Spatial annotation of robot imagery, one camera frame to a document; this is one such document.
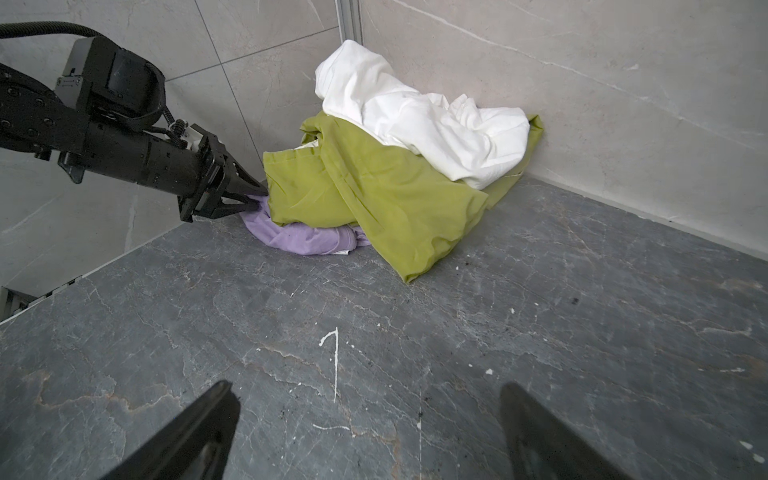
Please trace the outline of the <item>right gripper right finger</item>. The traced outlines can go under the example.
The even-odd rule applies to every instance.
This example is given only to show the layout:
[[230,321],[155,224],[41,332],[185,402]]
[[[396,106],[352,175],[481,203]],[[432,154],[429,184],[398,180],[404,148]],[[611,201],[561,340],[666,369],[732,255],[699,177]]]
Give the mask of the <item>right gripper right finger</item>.
[[521,385],[500,391],[500,424],[515,479],[628,479]]

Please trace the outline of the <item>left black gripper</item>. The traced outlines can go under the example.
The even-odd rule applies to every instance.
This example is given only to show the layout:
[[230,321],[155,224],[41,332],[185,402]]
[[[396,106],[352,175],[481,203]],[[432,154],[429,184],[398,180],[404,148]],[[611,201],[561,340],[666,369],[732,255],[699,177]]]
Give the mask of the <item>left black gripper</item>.
[[193,130],[201,134],[195,151],[146,132],[92,121],[81,151],[62,152],[58,165],[76,184],[92,172],[173,194],[184,222],[194,216],[219,219],[259,211],[259,201],[245,196],[264,197],[267,187],[228,157],[215,135],[198,125]]

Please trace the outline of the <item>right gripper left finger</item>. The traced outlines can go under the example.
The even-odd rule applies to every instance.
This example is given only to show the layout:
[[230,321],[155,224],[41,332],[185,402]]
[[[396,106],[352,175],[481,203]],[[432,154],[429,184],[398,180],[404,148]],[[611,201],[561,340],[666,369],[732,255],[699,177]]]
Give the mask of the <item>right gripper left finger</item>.
[[104,477],[106,479],[221,479],[241,404],[221,380]]

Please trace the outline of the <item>purple cloth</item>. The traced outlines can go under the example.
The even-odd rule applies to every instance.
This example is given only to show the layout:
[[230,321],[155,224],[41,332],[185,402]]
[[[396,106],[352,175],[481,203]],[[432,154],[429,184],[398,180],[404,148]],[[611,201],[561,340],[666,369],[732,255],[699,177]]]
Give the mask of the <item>purple cloth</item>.
[[302,256],[348,255],[371,246],[362,228],[343,225],[313,228],[303,223],[276,224],[270,215],[267,197],[251,196],[258,209],[240,213],[246,229],[268,247]]

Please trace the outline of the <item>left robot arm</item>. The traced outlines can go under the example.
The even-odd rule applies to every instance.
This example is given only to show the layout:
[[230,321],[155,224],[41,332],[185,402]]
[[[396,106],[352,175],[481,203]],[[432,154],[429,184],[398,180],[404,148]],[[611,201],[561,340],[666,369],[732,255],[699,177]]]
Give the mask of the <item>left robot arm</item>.
[[182,148],[157,127],[133,131],[101,115],[70,108],[45,85],[8,66],[1,68],[1,146],[49,160],[79,184],[86,172],[173,194],[179,216],[217,219],[256,211],[267,193],[213,133],[189,128]]

